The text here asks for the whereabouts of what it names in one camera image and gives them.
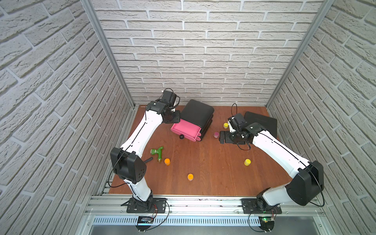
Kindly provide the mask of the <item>black pink drawer cabinet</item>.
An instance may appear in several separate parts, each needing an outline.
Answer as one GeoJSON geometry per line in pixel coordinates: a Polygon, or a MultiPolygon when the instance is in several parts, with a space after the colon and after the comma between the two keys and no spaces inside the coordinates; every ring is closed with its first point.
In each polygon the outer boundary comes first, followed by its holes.
{"type": "Polygon", "coordinates": [[[212,106],[191,99],[180,113],[180,122],[170,130],[181,139],[200,142],[212,123],[213,114],[212,106]]]}

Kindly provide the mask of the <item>orange paint can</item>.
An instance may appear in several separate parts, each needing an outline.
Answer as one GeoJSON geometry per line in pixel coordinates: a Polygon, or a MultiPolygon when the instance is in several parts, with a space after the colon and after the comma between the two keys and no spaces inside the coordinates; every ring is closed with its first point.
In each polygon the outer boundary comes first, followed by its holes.
{"type": "Polygon", "coordinates": [[[192,181],[193,179],[194,179],[194,175],[193,175],[193,174],[191,174],[191,173],[190,173],[190,174],[188,174],[188,180],[189,180],[189,181],[192,181]]]}
{"type": "Polygon", "coordinates": [[[169,158],[166,158],[166,159],[164,160],[164,163],[165,163],[165,165],[169,166],[170,163],[171,163],[171,161],[170,161],[169,158]]]}

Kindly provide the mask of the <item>orange paint can front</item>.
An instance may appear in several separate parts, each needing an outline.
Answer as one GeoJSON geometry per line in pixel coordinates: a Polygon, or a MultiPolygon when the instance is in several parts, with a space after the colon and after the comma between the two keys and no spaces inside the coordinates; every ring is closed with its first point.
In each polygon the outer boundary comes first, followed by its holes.
{"type": "Polygon", "coordinates": [[[189,181],[192,181],[193,179],[194,179],[194,175],[193,175],[193,174],[191,174],[191,173],[190,173],[190,174],[188,174],[188,180],[189,180],[189,181]]]}

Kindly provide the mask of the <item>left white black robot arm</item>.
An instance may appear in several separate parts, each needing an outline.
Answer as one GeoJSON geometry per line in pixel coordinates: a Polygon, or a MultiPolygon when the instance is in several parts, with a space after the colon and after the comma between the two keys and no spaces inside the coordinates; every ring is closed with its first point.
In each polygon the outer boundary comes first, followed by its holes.
{"type": "Polygon", "coordinates": [[[180,111],[160,101],[150,102],[144,116],[128,140],[110,152],[113,172],[130,188],[139,202],[147,202],[152,195],[145,174],[146,163],[142,160],[144,149],[153,133],[162,123],[179,123],[180,111]]]}

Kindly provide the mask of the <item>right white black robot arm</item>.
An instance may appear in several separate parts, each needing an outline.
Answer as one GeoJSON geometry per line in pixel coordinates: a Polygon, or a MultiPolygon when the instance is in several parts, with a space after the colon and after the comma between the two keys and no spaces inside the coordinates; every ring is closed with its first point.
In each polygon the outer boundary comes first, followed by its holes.
{"type": "Polygon", "coordinates": [[[273,207],[294,202],[300,206],[311,203],[318,195],[323,195],[324,168],[318,161],[309,161],[296,154],[274,138],[259,123],[247,127],[236,127],[233,131],[221,131],[221,144],[254,145],[269,155],[292,178],[291,182],[269,188],[257,195],[256,208],[267,211],[273,207]]]}

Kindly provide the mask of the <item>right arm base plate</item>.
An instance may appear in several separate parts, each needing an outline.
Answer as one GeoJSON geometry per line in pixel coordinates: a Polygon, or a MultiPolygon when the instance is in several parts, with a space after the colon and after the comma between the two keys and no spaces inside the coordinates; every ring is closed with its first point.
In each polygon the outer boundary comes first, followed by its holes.
{"type": "Polygon", "coordinates": [[[282,209],[280,205],[270,206],[262,199],[258,198],[242,198],[241,205],[244,214],[282,214],[282,209]]]}

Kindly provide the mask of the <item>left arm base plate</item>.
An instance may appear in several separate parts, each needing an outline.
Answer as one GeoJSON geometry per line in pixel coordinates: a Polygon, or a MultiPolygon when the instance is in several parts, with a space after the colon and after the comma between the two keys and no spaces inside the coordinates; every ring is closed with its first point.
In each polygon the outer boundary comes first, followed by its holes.
{"type": "Polygon", "coordinates": [[[140,201],[131,198],[127,204],[127,213],[165,213],[166,198],[149,198],[147,201],[140,201]]]}

